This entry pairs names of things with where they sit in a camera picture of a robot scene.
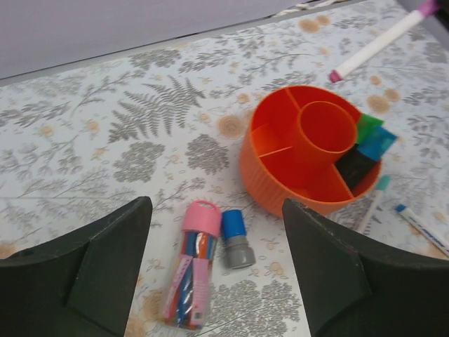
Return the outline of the orange round organizer container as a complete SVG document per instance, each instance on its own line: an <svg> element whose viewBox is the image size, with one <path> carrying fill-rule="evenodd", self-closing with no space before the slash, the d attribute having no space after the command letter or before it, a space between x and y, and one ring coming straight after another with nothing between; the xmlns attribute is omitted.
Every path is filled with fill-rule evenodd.
<svg viewBox="0 0 449 337"><path fill-rule="evenodd" d="M265 96L253 112L239 159L248 194L281 216L288 198L328 215L369 193L381 163L356 187L348 187L335 166L355 145L361 115L344 98L314 86L287 86Z"/></svg>

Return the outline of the blue black highlighter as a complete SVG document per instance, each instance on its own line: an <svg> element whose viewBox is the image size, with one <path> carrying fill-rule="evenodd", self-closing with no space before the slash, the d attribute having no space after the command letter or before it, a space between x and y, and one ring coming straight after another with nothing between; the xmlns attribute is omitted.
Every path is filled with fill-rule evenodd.
<svg viewBox="0 0 449 337"><path fill-rule="evenodd" d="M335 167L350 190L353 190L393 145L398 136L376 126L358 145L337 160Z"/></svg>

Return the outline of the green black highlighter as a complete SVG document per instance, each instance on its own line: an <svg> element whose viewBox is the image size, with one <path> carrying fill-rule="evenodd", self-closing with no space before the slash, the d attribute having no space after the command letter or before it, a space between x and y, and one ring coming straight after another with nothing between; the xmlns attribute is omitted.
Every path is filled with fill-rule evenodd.
<svg viewBox="0 0 449 337"><path fill-rule="evenodd" d="M356 144L360 144L375 127L382 126L383 123L384 121L381 119L362 113L356 124L358 132Z"/></svg>

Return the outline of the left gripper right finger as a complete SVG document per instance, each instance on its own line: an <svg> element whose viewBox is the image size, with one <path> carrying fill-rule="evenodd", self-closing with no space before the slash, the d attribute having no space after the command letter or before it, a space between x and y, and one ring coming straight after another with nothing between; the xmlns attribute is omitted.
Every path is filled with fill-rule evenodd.
<svg viewBox="0 0 449 337"><path fill-rule="evenodd" d="M282 212L311 335L448 335L446 260L378 242L294 199Z"/></svg>

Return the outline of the pink capped white marker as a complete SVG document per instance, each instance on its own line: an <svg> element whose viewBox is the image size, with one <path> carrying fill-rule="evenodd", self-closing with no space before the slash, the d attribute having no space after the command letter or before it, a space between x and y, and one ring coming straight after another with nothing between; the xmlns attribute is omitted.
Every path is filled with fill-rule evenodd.
<svg viewBox="0 0 449 337"><path fill-rule="evenodd" d="M348 60L337 66L329 75L332 83L342 81L347 75L356 68L363 65L369 59L376 56L380 51L392 44L399 37L403 36L413 27L420 24L424 19L434 15L439 9L447 5L447 1L426 1L415 10L407 14L406 17L399 20L395 25L387 31L376 37L369 44L355 53Z"/></svg>

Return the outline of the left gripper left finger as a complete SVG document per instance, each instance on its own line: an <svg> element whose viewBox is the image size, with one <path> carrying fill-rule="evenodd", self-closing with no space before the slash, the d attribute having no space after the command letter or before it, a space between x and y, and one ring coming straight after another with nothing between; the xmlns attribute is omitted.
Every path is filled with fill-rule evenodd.
<svg viewBox="0 0 449 337"><path fill-rule="evenodd" d="M123 336L151 218L138 197L1 260L1 335Z"/></svg>

